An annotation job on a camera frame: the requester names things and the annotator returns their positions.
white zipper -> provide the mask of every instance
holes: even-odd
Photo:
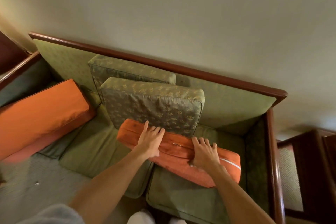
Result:
[[[240,171],[242,170],[242,169],[240,168],[240,166],[236,165],[235,163],[232,163],[231,161],[229,161],[229,160],[227,160],[227,159],[225,159],[225,158],[219,158],[219,159],[224,160],[224,161],[230,163],[231,165],[234,165],[235,167],[239,168]]]

white wall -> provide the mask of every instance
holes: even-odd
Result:
[[[336,0],[0,0],[36,31],[287,90],[280,139],[336,129]]]

sofa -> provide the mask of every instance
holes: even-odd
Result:
[[[129,153],[116,140],[120,124],[126,118],[148,119],[238,153],[239,185],[276,223],[284,223],[272,108],[286,98],[285,91],[66,39],[30,36],[38,52],[2,77],[0,107],[73,79],[97,112],[38,154],[92,178]],[[229,223],[216,188],[191,183],[150,161],[125,196],[144,196],[153,208],[195,223]]]

orange cushion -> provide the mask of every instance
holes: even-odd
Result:
[[[117,139],[133,149],[137,145],[143,129],[144,124],[127,119],[120,126]],[[189,161],[195,156],[194,145],[189,138],[166,132],[159,146],[159,151],[159,157],[153,157],[149,160],[198,185],[207,188],[215,187],[215,183],[206,172],[189,165]],[[221,165],[225,166],[232,179],[239,183],[241,175],[239,154],[222,148],[217,148],[217,152]]]
[[[24,160],[94,116],[72,79],[2,107],[0,160]]]

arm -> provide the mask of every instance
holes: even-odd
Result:
[[[100,224],[116,207],[129,183],[146,159],[159,155],[159,145],[165,129],[151,127],[145,123],[138,145],[120,162],[109,167],[82,188],[71,208],[82,216],[86,224]]]
[[[193,165],[206,171],[215,182],[232,223],[275,224],[250,196],[232,180],[219,163],[217,145],[201,137],[192,139],[195,147]]]

